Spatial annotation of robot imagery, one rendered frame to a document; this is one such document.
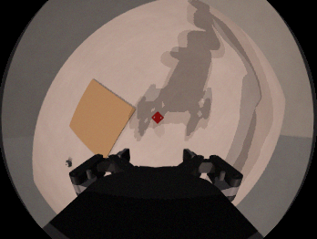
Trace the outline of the red die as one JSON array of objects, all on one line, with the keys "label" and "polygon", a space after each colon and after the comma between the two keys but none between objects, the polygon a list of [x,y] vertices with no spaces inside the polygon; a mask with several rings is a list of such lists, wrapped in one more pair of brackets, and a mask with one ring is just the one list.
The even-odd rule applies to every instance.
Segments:
[{"label": "red die", "polygon": [[164,119],[159,112],[155,113],[151,118],[155,120],[156,123]]}]

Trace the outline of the tan square mat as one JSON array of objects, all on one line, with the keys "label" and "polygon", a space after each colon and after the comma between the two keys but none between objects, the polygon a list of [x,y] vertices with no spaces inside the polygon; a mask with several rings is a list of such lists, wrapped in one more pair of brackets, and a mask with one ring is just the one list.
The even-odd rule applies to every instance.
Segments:
[{"label": "tan square mat", "polygon": [[93,153],[107,158],[135,110],[92,79],[69,127]]}]

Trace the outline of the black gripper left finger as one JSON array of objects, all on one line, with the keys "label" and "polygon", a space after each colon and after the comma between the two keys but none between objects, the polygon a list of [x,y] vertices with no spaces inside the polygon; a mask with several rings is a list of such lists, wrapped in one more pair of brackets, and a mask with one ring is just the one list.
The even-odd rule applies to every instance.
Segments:
[{"label": "black gripper left finger", "polygon": [[69,177],[78,196],[92,182],[104,177],[106,172],[112,174],[123,171],[143,171],[137,165],[130,163],[129,149],[111,154],[108,158],[103,158],[102,154],[96,154],[71,171]]}]

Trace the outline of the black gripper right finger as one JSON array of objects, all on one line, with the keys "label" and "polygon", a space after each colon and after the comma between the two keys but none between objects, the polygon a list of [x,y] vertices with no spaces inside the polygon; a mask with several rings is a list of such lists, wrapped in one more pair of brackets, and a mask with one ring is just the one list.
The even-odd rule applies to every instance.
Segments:
[{"label": "black gripper right finger", "polygon": [[[195,159],[195,160],[194,160]],[[207,173],[211,182],[232,202],[240,188],[243,174],[225,162],[218,155],[210,155],[209,159],[197,155],[189,149],[183,150],[183,162],[166,171],[193,174],[198,177]],[[215,180],[214,180],[215,179]]]}]

